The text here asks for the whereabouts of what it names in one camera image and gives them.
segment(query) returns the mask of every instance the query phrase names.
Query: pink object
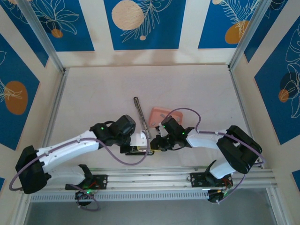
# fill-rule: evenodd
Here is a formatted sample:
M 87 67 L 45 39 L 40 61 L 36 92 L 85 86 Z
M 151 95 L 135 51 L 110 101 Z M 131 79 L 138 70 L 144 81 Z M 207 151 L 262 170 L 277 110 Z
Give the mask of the pink object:
M 169 114 L 172 109 L 166 109 L 162 107 L 153 107 L 149 117 L 149 127 L 155 128 L 163 119 Z M 174 111 L 171 116 L 181 125 L 183 114 L 179 111 Z

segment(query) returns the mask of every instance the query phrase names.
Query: white floral line drawing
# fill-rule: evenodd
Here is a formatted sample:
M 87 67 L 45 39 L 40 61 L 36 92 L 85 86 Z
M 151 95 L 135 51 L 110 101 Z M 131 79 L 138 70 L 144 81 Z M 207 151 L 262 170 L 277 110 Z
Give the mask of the white floral line drawing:
M 124 18 L 125 20 L 134 21 L 134 19 L 137 19 L 136 17 L 140 12 L 143 14 L 143 18 L 141 23 L 138 24 L 138 27 L 134 29 L 123 30 L 121 36 L 123 36 L 124 39 L 122 42 L 125 42 L 131 38 L 140 38 L 141 40 L 145 40 L 148 34 L 155 29 L 155 24 L 160 24 L 158 13 L 168 8 L 172 2 L 172 0 L 167 0 L 168 2 L 166 3 L 166 5 L 162 7 L 162 3 L 165 1 L 166 0 L 137 0 L 135 2 L 133 0 L 123 0 L 124 4 L 126 2 L 131 2 L 136 5 L 136 7 L 130 7 L 128 9 L 127 15 Z
M 6 54 L 6 52 L 0 51 L 0 66 L 5 60 Z M 0 103 L 3 102 L 6 98 L 7 100 L 9 100 L 10 97 L 22 99 L 22 96 L 20 96 L 21 93 L 22 91 L 16 92 L 7 88 L 0 79 Z
M 269 8 L 267 9 L 266 13 L 265 13 L 265 16 L 270 19 L 270 14 L 271 14 L 271 11 L 273 10 L 280 10 L 282 8 L 282 6 L 284 5 L 284 2 L 286 0 L 273 0 L 270 5 L 269 5 Z
M 16 18 L 28 24 L 16 4 L 9 0 L 2 1 Z M 31 0 L 29 3 L 47 33 L 52 33 L 56 38 L 62 37 L 63 30 L 77 34 L 72 23 L 79 19 L 79 14 L 66 10 L 64 0 Z
M 239 36 L 241 37 L 244 34 L 246 29 L 245 23 L 248 18 L 254 13 L 256 10 L 260 0 L 253 0 L 248 3 L 245 7 L 240 5 L 240 0 L 213 0 L 214 4 L 219 4 L 223 7 L 223 11 L 225 15 L 230 18 L 232 24 L 236 25 L 239 28 Z
M 280 91 L 279 100 L 291 100 L 291 118 L 295 119 L 300 116 L 300 24 L 291 37 L 285 61 L 288 63 L 289 81 Z

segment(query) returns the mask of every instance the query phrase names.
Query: vent grille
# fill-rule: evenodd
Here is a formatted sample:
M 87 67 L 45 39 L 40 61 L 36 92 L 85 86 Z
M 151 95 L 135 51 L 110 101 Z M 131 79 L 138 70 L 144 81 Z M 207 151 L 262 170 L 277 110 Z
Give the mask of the vent grille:
M 188 199 L 208 199 L 208 191 L 188 190 L 188 191 L 139 191 L 139 192 L 103 192 L 94 196 L 97 201 L 153 201 L 153 200 L 188 200 Z M 45 193 L 33 194 L 31 203 L 45 202 L 73 202 L 74 193 Z

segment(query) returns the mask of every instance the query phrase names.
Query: pink sponge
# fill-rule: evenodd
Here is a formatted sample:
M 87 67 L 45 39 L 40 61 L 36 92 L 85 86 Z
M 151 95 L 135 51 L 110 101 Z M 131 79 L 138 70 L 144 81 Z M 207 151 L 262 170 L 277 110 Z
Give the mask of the pink sponge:
M 172 109 L 166 109 L 162 107 L 153 107 L 149 117 L 149 127 L 155 128 L 163 119 L 169 114 Z M 172 112 L 171 116 L 181 125 L 183 114 L 179 111 Z

